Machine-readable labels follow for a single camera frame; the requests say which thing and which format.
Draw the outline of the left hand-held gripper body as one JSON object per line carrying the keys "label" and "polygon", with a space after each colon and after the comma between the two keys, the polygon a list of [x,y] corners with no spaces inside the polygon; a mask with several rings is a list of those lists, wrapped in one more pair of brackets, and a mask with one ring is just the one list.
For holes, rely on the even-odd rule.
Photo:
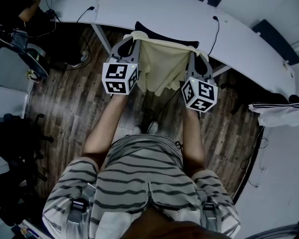
{"label": "left hand-held gripper body", "polygon": [[103,63],[102,83],[107,94],[128,95],[139,79],[138,59],[110,57]]}

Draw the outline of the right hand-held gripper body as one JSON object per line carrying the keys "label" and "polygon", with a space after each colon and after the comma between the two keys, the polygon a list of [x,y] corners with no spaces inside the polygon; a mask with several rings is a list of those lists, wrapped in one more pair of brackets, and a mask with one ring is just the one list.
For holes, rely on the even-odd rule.
{"label": "right hand-held gripper body", "polygon": [[211,75],[206,79],[184,76],[181,92],[188,109],[205,113],[217,103],[218,87]]}

